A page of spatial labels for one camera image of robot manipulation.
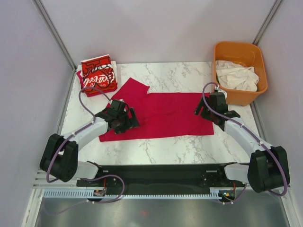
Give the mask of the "crimson red t-shirt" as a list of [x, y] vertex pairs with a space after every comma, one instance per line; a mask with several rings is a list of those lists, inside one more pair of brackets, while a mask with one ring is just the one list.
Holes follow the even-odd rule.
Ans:
[[121, 134], [107, 132], [99, 136], [101, 142], [214, 134], [213, 123], [194, 114], [202, 98], [200, 93], [148, 90], [147, 85], [130, 78], [113, 95], [113, 99], [122, 99], [134, 109], [140, 126]]

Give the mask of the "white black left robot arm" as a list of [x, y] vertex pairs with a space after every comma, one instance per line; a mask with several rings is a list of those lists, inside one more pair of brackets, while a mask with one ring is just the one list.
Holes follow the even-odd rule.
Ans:
[[134, 109], [120, 100], [112, 100], [109, 107], [97, 114], [84, 109], [92, 115], [90, 121], [65, 135], [55, 133], [47, 141], [40, 169], [46, 172], [48, 183], [70, 181], [78, 169], [79, 151], [98, 136], [110, 131], [122, 134], [140, 126]]

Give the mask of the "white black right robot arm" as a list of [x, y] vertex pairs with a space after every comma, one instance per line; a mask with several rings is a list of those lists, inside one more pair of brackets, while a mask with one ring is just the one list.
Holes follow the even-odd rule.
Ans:
[[290, 184], [286, 150], [274, 147], [255, 134], [236, 111], [230, 111], [222, 92], [213, 92], [202, 98], [195, 115], [213, 122], [233, 137], [248, 154], [249, 163], [225, 164], [217, 174], [217, 181], [228, 186], [234, 180], [248, 183], [257, 192], [271, 192], [284, 196]]

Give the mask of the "white crumpled cloth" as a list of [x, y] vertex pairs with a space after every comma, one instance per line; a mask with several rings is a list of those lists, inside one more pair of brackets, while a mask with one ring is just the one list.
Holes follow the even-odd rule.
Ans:
[[231, 61], [216, 61], [216, 78], [227, 89], [256, 92], [259, 76], [253, 66], [244, 67]]

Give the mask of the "orange plastic basket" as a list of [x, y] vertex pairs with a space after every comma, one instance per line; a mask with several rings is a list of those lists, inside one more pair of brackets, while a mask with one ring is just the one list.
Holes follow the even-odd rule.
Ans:
[[212, 81], [226, 91], [227, 103], [231, 105], [249, 105], [268, 89], [262, 52], [250, 43], [217, 43], [212, 76]]

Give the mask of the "red Coca-Cola folded shirt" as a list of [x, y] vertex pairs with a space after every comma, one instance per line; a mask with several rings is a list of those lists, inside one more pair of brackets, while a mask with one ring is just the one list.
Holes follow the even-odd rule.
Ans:
[[81, 87], [86, 88], [87, 96], [97, 95], [96, 87], [104, 93], [115, 91], [118, 87], [116, 74], [109, 54], [81, 61]]

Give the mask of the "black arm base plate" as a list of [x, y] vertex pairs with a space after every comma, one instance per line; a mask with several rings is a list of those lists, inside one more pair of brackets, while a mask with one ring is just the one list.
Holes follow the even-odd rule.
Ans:
[[97, 181], [78, 180], [78, 187], [102, 187], [110, 194], [193, 194], [210, 188], [243, 187], [229, 180], [220, 164], [102, 166]]

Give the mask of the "right aluminium corner post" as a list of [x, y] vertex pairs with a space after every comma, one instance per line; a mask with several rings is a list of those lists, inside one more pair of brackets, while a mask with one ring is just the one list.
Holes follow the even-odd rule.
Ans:
[[279, 11], [279, 8], [283, 4], [284, 0], [275, 0], [272, 7], [270, 8], [266, 18], [264, 19], [260, 29], [258, 30], [252, 44], [258, 46], [261, 42], [262, 37], [266, 33], [267, 29], [269, 28], [272, 20], [274, 19], [275, 15]]

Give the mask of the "aluminium corner post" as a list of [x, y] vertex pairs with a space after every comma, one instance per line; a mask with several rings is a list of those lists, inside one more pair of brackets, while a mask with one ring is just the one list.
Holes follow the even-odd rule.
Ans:
[[269, 28], [272, 20], [274, 19], [275, 15], [279, 11], [279, 8], [283, 4], [284, 0], [275, 0], [272, 7], [270, 8], [266, 18], [264, 19], [260, 29], [258, 30], [252, 44], [258, 46], [261, 42], [262, 37], [266, 33], [267, 29]]
[[63, 53], [65, 59], [67, 60], [69, 66], [72, 68], [73, 71], [76, 70], [76, 64], [74, 60], [72, 59], [69, 51], [66, 48], [66, 45], [64, 44], [54, 22], [52, 21], [49, 13], [47, 12], [46, 7], [44, 6], [43, 2], [41, 0], [32, 0], [33, 4], [37, 8], [38, 12], [40, 13], [41, 17], [43, 18], [45, 24], [48, 27], [49, 32], [51, 33], [52, 37], [58, 44], [59, 48], [61, 49], [61, 52]]

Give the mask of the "left aluminium corner post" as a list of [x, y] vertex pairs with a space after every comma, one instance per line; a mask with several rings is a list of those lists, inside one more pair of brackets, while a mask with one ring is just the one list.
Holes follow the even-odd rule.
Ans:
[[76, 64], [74, 60], [72, 59], [69, 51], [66, 48], [66, 45], [64, 44], [54, 22], [52, 21], [49, 13], [47, 12], [46, 7], [44, 6], [43, 2], [41, 0], [32, 0], [33, 4], [37, 8], [38, 12], [40, 13], [41, 17], [43, 18], [45, 24], [48, 27], [49, 32], [51, 33], [52, 37], [58, 44], [59, 48], [61, 49], [61, 52], [63, 53], [65, 59], [67, 60], [69, 66], [72, 68], [73, 71], [76, 70]]

